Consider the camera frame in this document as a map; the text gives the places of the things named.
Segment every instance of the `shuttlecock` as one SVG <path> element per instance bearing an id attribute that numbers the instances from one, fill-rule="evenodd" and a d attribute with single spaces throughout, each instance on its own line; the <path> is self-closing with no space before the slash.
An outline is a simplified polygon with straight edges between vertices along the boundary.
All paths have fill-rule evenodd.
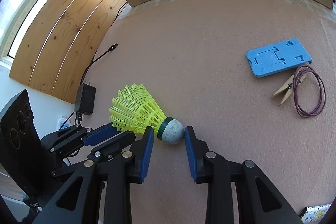
<path id="1" fill-rule="evenodd" d="M 127 85 L 124 90 L 118 91 L 118 97 L 112 99 L 112 104 L 109 120 L 119 131 L 143 134 L 146 127 L 151 126 L 159 140 L 170 144 L 178 143 L 184 137 L 182 123 L 166 117 L 144 85 Z"/>

